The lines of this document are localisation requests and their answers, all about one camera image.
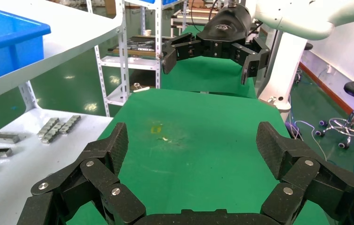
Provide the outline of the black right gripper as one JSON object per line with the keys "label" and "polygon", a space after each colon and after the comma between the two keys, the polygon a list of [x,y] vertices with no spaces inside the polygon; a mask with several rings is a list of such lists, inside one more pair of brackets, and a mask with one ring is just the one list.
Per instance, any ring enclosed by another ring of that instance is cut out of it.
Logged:
{"label": "black right gripper", "polygon": [[271,53],[258,37],[245,43],[251,24],[249,11],[242,4],[222,8],[196,37],[189,32],[163,44],[163,73],[169,74],[177,61],[198,56],[231,59],[242,66],[241,84],[245,85],[248,78],[268,66]]}

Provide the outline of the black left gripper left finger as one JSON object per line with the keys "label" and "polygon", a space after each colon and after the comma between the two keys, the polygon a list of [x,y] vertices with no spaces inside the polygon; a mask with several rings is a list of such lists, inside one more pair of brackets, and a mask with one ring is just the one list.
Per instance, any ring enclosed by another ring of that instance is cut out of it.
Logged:
{"label": "black left gripper left finger", "polygon": [[110,225],[135,224],[146,208],[118,177],[127,151],[127,126],[119,122],[109,137],[88,143],[73,163],[32,186],[18,224],[64,225],[86,203]]}

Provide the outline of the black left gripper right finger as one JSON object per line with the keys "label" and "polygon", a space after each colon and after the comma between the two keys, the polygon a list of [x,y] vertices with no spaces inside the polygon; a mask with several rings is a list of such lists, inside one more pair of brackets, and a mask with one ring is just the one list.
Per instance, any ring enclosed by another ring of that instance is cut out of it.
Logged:
{"label": "black left gripper right finger", "polygon": [[303,141],[281,136],[267,121],[258,125],[256,145],[279,181],[261,214],[291,225],[310,201],[340,225],[354,225],[353,172],[322,159]]}

